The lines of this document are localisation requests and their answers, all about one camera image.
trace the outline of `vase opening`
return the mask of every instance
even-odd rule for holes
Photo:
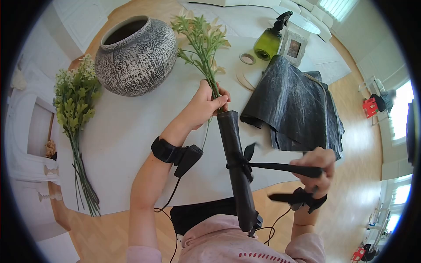
[[[133,35],[148,22],[147,17],[144,19],[130,22],[113,32],[105,41],[104,45],[111,45],[122,41],[123,39]]]

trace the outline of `wooden floor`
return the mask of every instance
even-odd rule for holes
[[[93,57],[100,40],[115,24],[134,15],[148,15],[169,22],[170,14],[178,14],[182,6],[176,0],[133,0],[114,10],[108,22],[92,41],[87,53]],[[322,236],[327,262],[349,262],[361,243],[369,216],[377,206],[380,196],[382,148],[379,127],[371,126],[362,110],[362,96],[358,84],[363,81],[349,52],[335,38],[330,40],[347,62],[352,73],[329,86],[339,116],[344,124],[343,146],[345,162],[337,169],[329,198],[321,207],[317,232]],[[60,187],[50,183],[50,191]],[[264,226],[288,210],[288,206],[271,202],[272,192],[292,192],[299,182],[282,183],[253,193],[256,208],[264,219]],[[63,201],[51,200],[56,220],[71,229],[73,243],[81,262],[125,262],[128,238],[128,211],[91,218],[67,209]],[[169,262],[175,247],[175,234],[169,219],[163,214],[155,216],[157,234],[163,262]],[[276,234],[271,247],[283,252],[290,241],[293,213],[289,212],[276,224]],[[269,231],[258,231],[260,240],[266,240]]]

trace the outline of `black spray nozzle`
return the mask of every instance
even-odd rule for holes
[[[282,15],[278,16],[276,18],[277,21],[275,22],[275,24],[273,24],[273,28],[277,31],[280,31],[284,26],[287,25],[288,19],[292,16],[292,14],[294,13],[291,11],[287,11]]]

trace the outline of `white ornate picture frame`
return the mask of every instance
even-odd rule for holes
[[[306,38],[287,30],[279,54],[286,57],[292,65],[298,67],[306,51],[307,43]]]

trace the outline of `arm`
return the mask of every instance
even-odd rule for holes
[[[317,147],[313,151],[309,151],[301,159],[291,161],[292,165],[323,168],[324,172],[320,178],[309,178],[294,173],[294,175],[305,185],[304,190],[306,192],[310,193],[314,186],[318,186],[319,190],[314,193],[314,199],[320,199],[327,194],[335,172],[335,160],[336,157],[333,150],[324,150],[321,147]],[[317,217],[319,216],[319,209],[314,210],[311,214],[309,214],[308,211],[308,205],[304,205],[295,211],[291,240],[305,233],[314,233],[314,226],[317,222]]]
[[[211,101],[212,90],[207,81],[202,80],[192,100],[165,128],[160,138],[174,146],[182,146],[190,131],[216,115],[216,109],[223,106],[225,111],[228,110],[229,93],[222,88],[219,92],[223,96]],[[138,171],[130,194],[129,246],[158,249],[154,205],[162,194],[171,166],[151,153]]]

